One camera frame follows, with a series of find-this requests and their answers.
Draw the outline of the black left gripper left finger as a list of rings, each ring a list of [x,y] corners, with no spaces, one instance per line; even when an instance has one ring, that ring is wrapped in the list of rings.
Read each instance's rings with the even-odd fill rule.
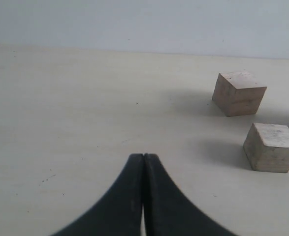
[[[107,192],[55,236],[139,236],[142,218],[143,154],[131,154]]]

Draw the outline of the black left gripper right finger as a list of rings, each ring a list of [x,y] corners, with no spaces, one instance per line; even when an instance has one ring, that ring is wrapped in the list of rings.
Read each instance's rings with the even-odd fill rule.
[[[233,236],[177,187],[156,154],[144,155],[143,207],[148,236]]]

